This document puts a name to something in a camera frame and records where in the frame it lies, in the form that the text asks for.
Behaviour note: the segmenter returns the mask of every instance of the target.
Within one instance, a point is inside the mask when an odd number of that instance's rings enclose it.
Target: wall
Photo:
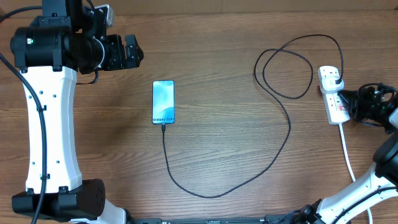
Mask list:
[[[117,15],[206,14],[229,12],[389,10],[398,0],[93,0],[94,5],[110,4]],[[41,0],[1,0],[0,12],[40,5]],[[25,12],[18,17],[30,17]]]

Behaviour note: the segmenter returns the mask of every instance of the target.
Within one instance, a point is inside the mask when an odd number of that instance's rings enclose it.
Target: table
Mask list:
[[[9,60],[10,38],[16,27],[30,21],[1,24],[0,50]],[[276,163],[224,197],[196,198],[173,184],[160,126],[151,123],[152,82],[175,80],[177,122],[166,131],[175,179],[204,195],[248,180],[271,162],[287,132],[282,109],[253,79],[254,62],[265,49],[314,33],[331,35],[341,44],[346,89],[370,82],[398,86],[398,11],[116,17],[108,34],[136,34],[145,59],[140,68],[100,72],[97,84],[76,88],[75,143],[83,178],[103,179],[107,198],[136,218],[261,217],[336,194],[351,179],[338,127],[328,125],[318,88],[317,68],[340,68],[336,46],[326,38],[303,39],[289,47],[311,61],[313,85],[299,100],[279,97],[292,120],[292,133]],[[28,171],[25,96],[20,81],[3,64],[0,71],[0,222],[30,223],[11,208],[11,196],[24,190]],[[310,79],[309,66],[289,54],[277,55],[266,72],[269,83],[289,96],[301,94]],[[85,82],[93,75],[78,78]],[[344,129],[359,177],[388,136],[351,121]],[[376,205],[374,222],[396,222],[397,209],[397,199]],[[353,223],[367,223],[366,213]]]

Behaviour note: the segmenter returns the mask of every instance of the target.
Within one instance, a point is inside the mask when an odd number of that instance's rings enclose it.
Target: power strip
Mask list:
[[[329,80],[331,77],[336,76],[338,77],[337,68],[332,66],[320,67],[318,70],[320,88],[322,89],[322,83],[325,82],[325,80]],[[337,91],[338,90],[334,93],[322,93],[329,124],[340,124],[349,120],[347,107],[337,95]]]

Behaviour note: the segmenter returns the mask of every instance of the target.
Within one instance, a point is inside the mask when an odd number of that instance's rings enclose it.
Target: white cord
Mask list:
[[[353,169],[351,168],[351,164],[349,163],[349,158],[348,158],[348,152],[347,152],[347,146],[346,146],[346,139],[344,137],[344,131],[343,131],[343,124],[338,124],[338,127],[340,129],[340,136],[341,136],[341,143],[343,145],[343,152],[344,152],[344,157],[346,158],[346,163],[347,163],[347,168],[349,171],[349,174],[353,180],[353,182],[356,180],[354,176]],[[366,211],[368,211],[368,217],[369,217],[369,224],[373,224],[373,217],[372,217],[372,212],[370,208],[368,208]]]

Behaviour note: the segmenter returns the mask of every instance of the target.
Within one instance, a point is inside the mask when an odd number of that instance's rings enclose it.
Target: phone screen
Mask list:
[[[152,122],[174,124],[174,81],[154,81],[152,99]]]

